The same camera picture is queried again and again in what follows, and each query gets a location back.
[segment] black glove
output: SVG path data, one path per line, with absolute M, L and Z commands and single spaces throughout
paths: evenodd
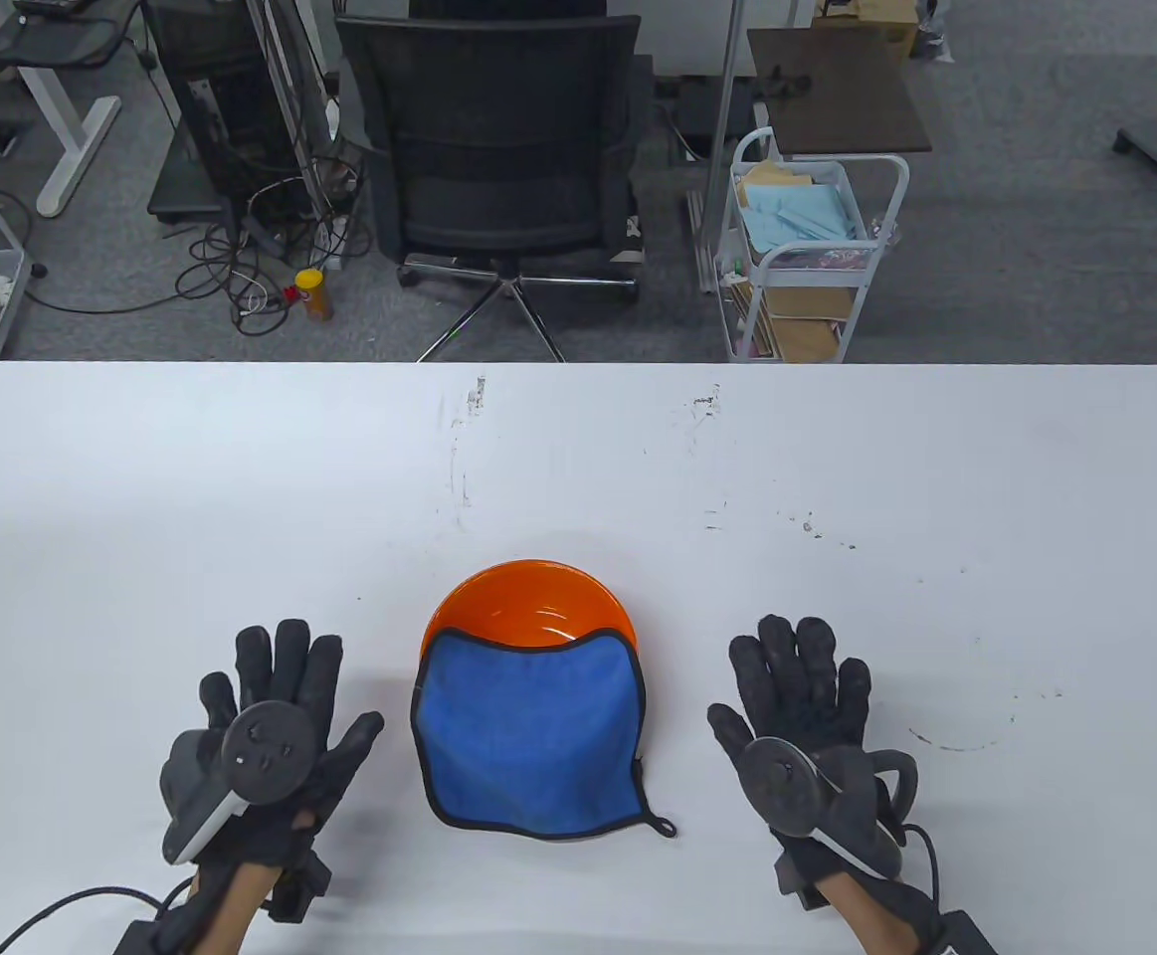
M 715 740 L 729 759 L 736 763 L 754 736 L 780 737 L 810 755 L 830 747 L 862 744 L 870 714 L 870 668 L 849 659 L 835 673 L 834 648 L 834 632 L 817 618 L 801 619 L 797 627 L 791 627 L 788 619 L 765 617 L 759 622 L 759 640 L 734 638 L 728 659 L 750 726 L 732 706 L 712 704 L 706 711 Z M 875 786 L 877 822 L 905 845 L 905 832 L 893 813 L 886 784 L 875 778 Z M 916 888 L 862 873 L 816 839 L 773 833 L 799 879 L 810 887 L 830 874 L 850 874 L 879 905 L 909 924 L 923 945 L 938 936 L 941 918 L 936 905 Z M 826 904 L 815 889 L 801 892 L 801 897 L 805 909 Z
M 242 711 L 264 700 L 300 706 L 314 727 L 317 756 L 309 778 L 295 793 L 278 802 L 252 805 L 241 815 L 230 816 L 196 855 L 199 888 L 186 904 L 160 920 L 154 940 L 156 952 L 186 952 L 192 947 L 209 926 L 243 864 L 283 869 L 270 905 L 273 920 L 302 920 L 311 897 L 326 891 L 330 872 L 311 852 L 311 843 L 370 754 L 374 739 L 383 729 L 383 717 L 359 715 L 338 745 L 329 748 L 344 646 L 338 637 L 318 637 L 311 646 L 309 640 L 309 624 L 303 619 L 283 619 L 278 624 L 272 645 L 263 626 L 250 626 L 238 633 L 237 700 L 226 674 L 202 677 L 199 698 L 206 708 L 208 729 L 184 735 L 196 741 L 192 758 L 201 769 L 200 777 L 218 767 L 224 732 L 238 718 L 239 704 Z M 177 758 L 174 749 L 172 759 Z M 172 818 L 177 818 L 182 800 L 189 793 L 178 791 L 174 784 L 183 774 L 169 772 L 171 766 L 169 762 L 163 769 L 161 791 Z
M 363 713 L 347 728 L 336 749 L 329 749 L 344 645 L 338 637 L 318 637 L 309 646 L 309 624 L 303 619 L 283 619 L 278 624 L 272 649 L 268 631 L 263 626 L 248 626 L 238 633 L 237 704 L 226 674 L 202 677 L 199 698 L 206 708 L 208 728 L 218 729 L 219 739 L 223 740 L 223 729 L 237 718 L 238 705 L 245 710 L 263 700 L 282 700 L 309 714 L 319 755 L 309 780 L 293 795 L 273 805 L 252 806 L 224 823 L 197 855 L 199 866 L 253 862 L 292 868 L 300 862 L 344 799 L 352 777 L 370 755 L 374 737 L 383 729 L 381 714 Z M 208 751 L 208 758 L 214 758 L 214 752 Z M 314 816 L 314 823 L 295 829 L 295 818 L 304 810 Z

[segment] controller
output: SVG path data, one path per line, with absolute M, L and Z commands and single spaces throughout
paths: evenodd
M 200 759 L 211 729 L 176 737 L 161 772 L 163 800 L 172 823 L 163 838 L 163 859 L 190 862 L 231 816 L 248 806 L 279 802 L 309 778 L 317 763 L 317 736 L 309 714 L 281 700 L 246 706 L 223 732 L 219 755 Z

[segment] orange bowl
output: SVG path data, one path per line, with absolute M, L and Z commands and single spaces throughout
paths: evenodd
M 504 647 L 562 647 L 613 629 L 639 649 L 618 597 L 595 576 L 552 560 L 511 560 L 467 578 L 433 614 L 422 652 L 447 627 Z

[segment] chair backrest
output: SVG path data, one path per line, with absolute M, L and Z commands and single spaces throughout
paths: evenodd
M 410 15 L 434 20 L 604 17 L 605 0 L 410 0 Z
M 639 23 L 339 17 L 379 249 L 400 260 L 613 245 L 634 159 Z

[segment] blue cloth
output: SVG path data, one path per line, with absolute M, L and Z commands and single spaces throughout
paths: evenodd
M 855 237 L 834 186 L 746 186 L 742 210 L 752 249 L 760 255 L 787 242 L 835 242 Z
M 545 839 L 641 822 L 673 833 L 639 784 L 643 718 L 634 651 L 614 632 L 544 651 L 439 633 L 411 710 L 423 786 L 443 822 Z

